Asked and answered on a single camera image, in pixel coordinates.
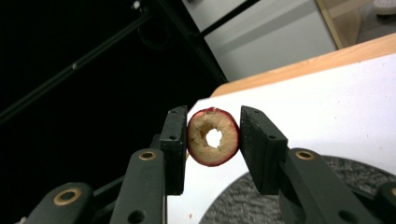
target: hole in apple slice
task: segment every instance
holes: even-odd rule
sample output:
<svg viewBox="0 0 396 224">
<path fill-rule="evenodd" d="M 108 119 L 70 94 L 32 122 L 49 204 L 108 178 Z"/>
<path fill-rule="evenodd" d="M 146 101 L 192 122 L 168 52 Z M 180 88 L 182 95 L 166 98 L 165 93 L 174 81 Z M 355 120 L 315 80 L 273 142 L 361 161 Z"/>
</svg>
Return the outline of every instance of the hole in apple slice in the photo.
<svg viewBox="0 0 396 224">
<path fill-rule="evenodd" d="M 216 129 L 212 129 L 206 134 L 206 142 L 211 147 L 216 148 L 220 145 L 221 137 L 222 137 L 222 134 L 220 131 L 218 131 Z"/>
</svg>

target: robotic arm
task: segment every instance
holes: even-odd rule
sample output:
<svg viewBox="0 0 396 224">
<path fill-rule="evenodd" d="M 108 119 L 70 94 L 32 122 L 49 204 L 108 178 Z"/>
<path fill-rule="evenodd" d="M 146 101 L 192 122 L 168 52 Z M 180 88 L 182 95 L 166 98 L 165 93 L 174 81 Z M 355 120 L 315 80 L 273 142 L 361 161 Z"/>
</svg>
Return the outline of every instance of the robotic arm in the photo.
<svg viewBox="0 0 396 224">
<path fill-rule="evenodd" d="M 66 183 L 49 192 L 28 224 L 167 223 L 167 195 L 181 195 L 187 159 L 186 106 L 168 112 L 161 134 L 131 157 L 125 176 L 100 189 Z M 241 107 L 240 150 L 261 195 L 279 195 L 285 223 L 396 223 L 396 183 L 374 196 L 343 183 L 321 158 L 288 139 L 266 115 Z"/>
</svg>

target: metal rod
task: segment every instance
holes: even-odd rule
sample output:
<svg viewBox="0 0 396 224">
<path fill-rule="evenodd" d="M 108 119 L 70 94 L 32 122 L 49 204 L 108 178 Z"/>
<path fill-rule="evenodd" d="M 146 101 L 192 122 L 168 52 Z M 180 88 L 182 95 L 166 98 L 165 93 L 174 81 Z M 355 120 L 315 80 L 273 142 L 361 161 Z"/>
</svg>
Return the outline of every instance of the metal rod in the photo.
<svg viewBox="0 0 396 224">
<path fill-rule="evenodd" d="M 200 34 L 198 34 L 198 38 L 204 38 L 206 35 L 212 33 L 214 30 L 218 29 L 222 24 L 225 22 L 229 21 L 230 19 L 234 18 L 235 16 L 239 15 L 241 12 L 245 11 L 247 8 L 253 6 L 260 0 L 247 0 L 229 13 L 227 13 L 225 16 L 220 18 L 218 21 L 215 21 L 215 23 L 211 24 L 209 27 L 204 29 Z"/>
<path fill-rule="evenodd" d="M 132 31 L 137 29 L 140 25 L 151 19 L 151 17 L 152 17 L 151 13 L 149 13 L 147 10 L 143 10 L 143 13 L 139 19 L 130 23 L 128 26 L 126 26 L 125 28 L 123 28 L 113 36 L 111 36 L 108 40 L 100 44 L 98 47 L 91 50 L 90 52 L 82 56 L 80 59 L 76 60 L 74 63 L 70 64 L 61 72 L 51 77 L 37 88 L 27 93 L 16 103 L 14 103 L 13 105 L 9 106 L 4 111 L 2 111 L 0 113 L 0 125 L 4 124 L 5 122 L 13 118 L 15 115 L 21 112 L 25 107 L 38 100 L 48 91 L 54 89 L 60 83 L 65 81 L 67 78 L 71 77 L 79 68 L 83 67 L 84 65 L 95 59 L 97 56 L 102 54 L 104 51 L 114 46 L 125 36 L 127 36 Z"/>
<path fill-rule="evenodd" d="M 123 178 L 124 176 L 121 176 L 93 192 L 93 198 L 97 208 L 105 207 L 107 204 L 117 200 Z"/>
</svg>

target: apple slice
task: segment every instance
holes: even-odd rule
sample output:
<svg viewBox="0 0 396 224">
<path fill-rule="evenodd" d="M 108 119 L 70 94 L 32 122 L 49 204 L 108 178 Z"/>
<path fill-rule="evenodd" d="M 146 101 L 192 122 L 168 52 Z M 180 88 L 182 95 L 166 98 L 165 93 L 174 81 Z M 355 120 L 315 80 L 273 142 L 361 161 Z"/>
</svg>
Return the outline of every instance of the apple slice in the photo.
<svg viewBox="0 0 396 224">
<path fill-rule="evenodd" d="M 221 132 L 217 147 L 207 143 L 206 135 Z M 239 148 L 239 127 L 233 116 L 225 110 L 209 107 L 192 115 L 187 126 L 187 149 L 190 155 L 205 166 L 219 166 L 232 158 Z"/>
</svg>

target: dark surface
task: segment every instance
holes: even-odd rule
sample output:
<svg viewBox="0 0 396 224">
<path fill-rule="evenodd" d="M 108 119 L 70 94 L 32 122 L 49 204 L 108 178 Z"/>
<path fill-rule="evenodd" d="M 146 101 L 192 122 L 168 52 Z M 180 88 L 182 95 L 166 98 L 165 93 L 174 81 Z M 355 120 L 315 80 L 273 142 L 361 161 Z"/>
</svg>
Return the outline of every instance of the dark surface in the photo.
<svg viewBox="0 0 396 224">
<path fill-rule="evenodd" d="M 131 4 L 2 1 L 0 111 L 138 18 Z M 154 43 L 167 35 L 158 18 L 144 28 Z M 168 110 L 210 96 L 219 83 L 171 36 L 158 49 L 133 32 L 0 126 L 2 223 L 66 182 L 98 189 L 124 175 Z"/>
<path fill-rule="evenodd" d="M 344 183 L 371 195 L 382 184 L 396 181 L 396 176 L 367 164 L 342 158 L 323 159 Z M 249 173 L 235 180 L 211 204 L 200 224 L 208 223 L 285 223 L 278 196 L 263 196 L 257 191 Z"/>
</svg>

